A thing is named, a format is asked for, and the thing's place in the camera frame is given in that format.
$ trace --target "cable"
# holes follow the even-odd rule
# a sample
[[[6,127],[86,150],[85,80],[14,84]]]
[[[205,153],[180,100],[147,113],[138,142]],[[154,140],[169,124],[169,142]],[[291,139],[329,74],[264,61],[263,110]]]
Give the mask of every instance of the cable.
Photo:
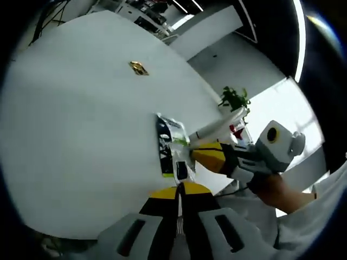
[[[234,192],[232,192],[232,193],[217,195],[217,196],[215,196],[215,198],[217,198],[217,197],[223,197],[223,196],[228,196],[228,195],[234,195],[234,194],[236,194],[236,193],[238,193],[238,192],[241,192],[241,191],[244,191],[244,190],[246,190],[246,189],[248,189],[248,186],[246,186],[246,187],[244,187],[244,188],[240,188],[240,189],[238,189],[237,191],[234,191]]]

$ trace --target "white table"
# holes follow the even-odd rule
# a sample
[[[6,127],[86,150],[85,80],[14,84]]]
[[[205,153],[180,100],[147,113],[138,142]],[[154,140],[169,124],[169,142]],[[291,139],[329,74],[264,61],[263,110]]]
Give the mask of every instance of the white table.
[[[44,34],[9,68],[0,109],[4,177],[24,223],[93,239],[174,186],[161,176],[154,112],[190,134],[221,116],[208,88],[170,47],[109,11]],[[216,193],[230,180],[198,166],[197,182]]]

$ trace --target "white sleeve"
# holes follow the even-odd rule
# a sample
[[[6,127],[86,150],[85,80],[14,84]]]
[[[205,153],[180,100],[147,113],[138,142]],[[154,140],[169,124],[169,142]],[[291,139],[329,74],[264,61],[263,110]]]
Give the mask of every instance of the white sleeve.
[[[326,179],[314,184],[312,192],[317,193],[317,195],[323,194],[329,187],[334,185],[339,179],[345,179],[347,183],[347,162],[345,162],[337,171],[332,173]]]

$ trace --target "potted plant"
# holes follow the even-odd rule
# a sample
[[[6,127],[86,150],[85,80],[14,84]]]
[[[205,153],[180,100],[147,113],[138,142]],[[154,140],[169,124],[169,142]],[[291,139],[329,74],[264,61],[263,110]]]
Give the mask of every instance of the potted plant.
[[[250,112],[248,105],[250,101],[247,99],[247,91],[243,89],[243,95],[237,94],[236,90],[229,88],[228,86],[223,88],[222,100],[218,105],[219,107],[229,107],[230,112],[239,109],[240,107],[245,107],[247,109],[247,114]]]

